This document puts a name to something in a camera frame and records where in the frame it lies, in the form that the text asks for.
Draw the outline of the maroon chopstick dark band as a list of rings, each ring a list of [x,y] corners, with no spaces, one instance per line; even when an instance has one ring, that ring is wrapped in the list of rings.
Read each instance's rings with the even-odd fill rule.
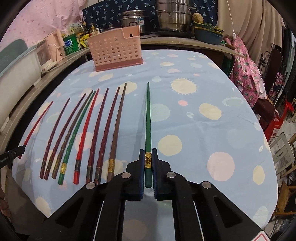
[[[110,125],[111,125],[113,112],[114,112],[114,109],[115,109],[115,104],[116,104],[117,97],[118,97],[118,94],[119,94],[119,90],[120,90],[120,87],[117,88],[117,91],[115,93],[115,96],[114,96],[114,99],[113,99],[113,102],[112,102],[112,105],[111,105],[111,108],[110,108],[110,111],[109,111],[109,114],[108,114],[108,118],[107,118],[107,121],[106,121],[102,141],[101,141],[101,146],[100,146],[100,150],[99,150],[99,157],[98,157],[98,160],[97,160],[96,170],[95,170],[95,177],[94,177],[94,182],[97,185],[99,185],[100,182],[101,182],[101,173],[102,173],[104,154],[105,154],[105,149],[106,149],[106,144],[107,144],[107,138],[108,138],[108,133],[109,133]]]

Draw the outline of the maroon twisted chopstick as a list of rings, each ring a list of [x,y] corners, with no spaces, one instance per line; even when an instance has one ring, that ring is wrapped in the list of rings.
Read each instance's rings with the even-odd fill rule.
[[[89,159],[88,159],[88,163],[87,163],[86,184],[92,181],[92,173],[93,173],[93,165],[94,165],[97,137],[98,137],[99,126],[100,126],[100,122],[101,122],[101,118],[102,118],[102,114],[103,114],[104,105],[105,105],[105,102],[107,99],[108,91],[109,91],[109,88],[107,88],[105,91],[105,94],[104,94],[104,97],[103,97],[103,100],[102,100],[102,103],[101,103],[101,106],[99,109],[99,113],[97,116],[95,128],[94,128],[94,133],[93,133],[93,138],[92,138],[91,148],[90,148],[90,154],[89,154]]]

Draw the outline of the bright red twisted chopstick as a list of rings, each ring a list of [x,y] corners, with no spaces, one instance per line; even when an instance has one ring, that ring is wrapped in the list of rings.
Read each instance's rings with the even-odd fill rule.
[[[90,105],[90,108],[89,108],[89,111],[88,111],[88,114],[86,117],[86,121],[84,123],[83,132],[81,135],[80,144],[79,144],[78,153],[77,153],[76,162],[75,162],[74,177],[73,177],[73,183],[75,185],[79,184],[81,161],[82,161],[82,156],[83,156],[83,151],[84,151],[84,146],[85,146],[87,130],[88,130],[88,126],[89,126],[90,119],[92,116],[93,108],[94,108],[99,91],[100,91],[99,88],[95,91],[95,95],[92,99],[92,102],[91,102],[91,105]]]

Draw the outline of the grey wooden shelf counter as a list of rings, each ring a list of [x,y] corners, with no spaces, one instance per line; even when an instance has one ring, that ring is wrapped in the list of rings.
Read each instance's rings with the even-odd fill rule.
[[[25,96],[19,101],[16,107],[13,109],[10,119],[5,125],[3,131],[1,132],[1,153],[5,151],[11,136],[21,120],[24,113],[33,103],[33,101],[40,95],[40,93],[64,70],[70,67],[73,63],[79,60],[81,57],[85,57],[90,53],[90,49],[86,48],[80,50],[76,53],[70,54],[65,57],[62,61],[60,61],[56,67],[47,72],[41,77],[41,80],[38,81],[36,86],[33,86],[29,89],[29,92],[25,94]]]

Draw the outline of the white dish drainer box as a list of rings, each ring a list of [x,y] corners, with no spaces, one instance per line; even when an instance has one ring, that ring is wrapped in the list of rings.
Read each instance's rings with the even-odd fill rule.
[[[1,51],[1,131],[18,101],[40,80],[41,65],[36,46],[29,48],[24,40],[18,39]]]

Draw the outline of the pink perforated utensil holder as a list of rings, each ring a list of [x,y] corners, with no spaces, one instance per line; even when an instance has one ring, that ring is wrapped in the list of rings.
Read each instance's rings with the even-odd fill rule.
[[[89,37],[88,45],[97,72],[140,65],[144,62],[139,26],[102,32]]]

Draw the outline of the pink electric kettle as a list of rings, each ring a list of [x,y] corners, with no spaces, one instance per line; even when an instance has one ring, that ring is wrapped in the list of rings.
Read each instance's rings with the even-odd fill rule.
[[[54,32],[50,33],[45,40],[53,60],[60,62],[66,57],[64,50],[65,45],[60,29],[56,29]]]

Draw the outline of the yellow packet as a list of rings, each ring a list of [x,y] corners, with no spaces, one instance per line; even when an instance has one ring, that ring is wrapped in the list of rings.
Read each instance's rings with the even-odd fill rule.
[[[78,37],[78,41],[81,45],[81,48],[88,48],[88,38],[89,38],[89,34],[83,34],[83,33],[79,33],[77,35]]]

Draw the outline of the pink dotted curtain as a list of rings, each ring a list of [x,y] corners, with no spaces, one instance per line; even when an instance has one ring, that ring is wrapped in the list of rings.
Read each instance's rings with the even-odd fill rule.
[[[31,1],[4,34],[1,49],[18,39],[31,47],[56,29],[64,31],[67,25],[82,19],[87,4],[84,0]]]

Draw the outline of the dark blue basin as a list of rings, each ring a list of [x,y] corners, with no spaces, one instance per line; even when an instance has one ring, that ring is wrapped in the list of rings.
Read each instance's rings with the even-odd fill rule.
[[[212,24],[193,22],[193,33],[198,41],[212,45],[220,45],[224,30]]]

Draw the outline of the yellow oil bottle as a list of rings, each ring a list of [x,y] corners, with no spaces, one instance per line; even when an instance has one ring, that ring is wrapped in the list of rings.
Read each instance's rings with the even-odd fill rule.
[[[91,26],[91,29],[90,29],[89,35],[90,35],[90,36],[98,35],[98,30],[95,28],[94,25]]]

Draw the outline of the silver rice cooker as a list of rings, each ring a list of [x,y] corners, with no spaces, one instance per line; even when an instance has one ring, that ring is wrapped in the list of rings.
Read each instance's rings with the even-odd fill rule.
[[[123,27],[139,26],[141,35],[151,32],[151,24],[145,10],[131,10],[122,13],[121,23]]]

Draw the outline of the large steel steamer pot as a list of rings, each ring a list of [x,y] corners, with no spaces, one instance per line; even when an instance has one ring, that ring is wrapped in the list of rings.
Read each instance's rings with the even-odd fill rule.
[[[196,6],[190,5],[190,1],[156,1],[159,29],[170,32],[187,32],[191,22],[192,10],[196,9]]]

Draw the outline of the navy patterned backsplash cloth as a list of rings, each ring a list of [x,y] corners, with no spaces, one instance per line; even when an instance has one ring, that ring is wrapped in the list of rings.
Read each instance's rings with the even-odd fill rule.
[[[204,21],[217,25],[218,2],[207,0],[190,1],[190,6],[197,9],[193,12],[200,13]],[[110,25],[121,26],[122,13],[131,10],[144,10],[148,14],[149,22],[153,29],[159,27],[158,16],[155,12],[156,1],[153,0],[121,0],[121,1],[101,1],[82,10],[83,18],[88,27],[95,27],[106,30]]]

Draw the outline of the beige curtain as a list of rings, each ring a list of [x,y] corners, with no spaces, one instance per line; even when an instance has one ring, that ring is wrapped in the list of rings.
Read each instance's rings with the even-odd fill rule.
[[[225,35],[233,33],[243,41],[250,58],[258,64],[260,56],[272,47],[282,47],[282,30],[285,24],[280,13],[262,0],[220,0],[218,27]]]

